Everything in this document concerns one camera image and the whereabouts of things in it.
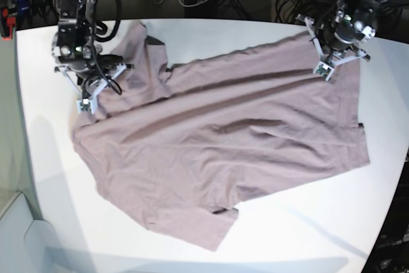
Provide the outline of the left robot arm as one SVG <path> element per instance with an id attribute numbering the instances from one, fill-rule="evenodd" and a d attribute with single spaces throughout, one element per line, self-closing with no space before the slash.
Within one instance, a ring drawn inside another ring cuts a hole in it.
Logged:
<path id="1" fill-rule="evenodd" d="M 348 50 L 357 50 L 376 34 L 376 20 L 388 0 L 336 0 L 314 21 L 313 40 L 320 46 L 320 59 L 330 63 Z"/>

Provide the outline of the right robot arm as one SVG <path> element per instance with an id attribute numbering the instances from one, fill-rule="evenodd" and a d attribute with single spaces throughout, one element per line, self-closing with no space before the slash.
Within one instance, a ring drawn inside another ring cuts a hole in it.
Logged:
<path id="1" fill-rule="evenodd" d="M 56 71 L 76 75 L 76 86 L 85 82 L 107 79 L 117 56 L 100 56 L 99 43 L 111 41 L 117 34 L 122 14 L 121 0 L 114 0 L 116 18 L 113 29 L 96 17 L 98 0 L 59 0 L 58 30 L 54 35 L 51 53 Z"/>

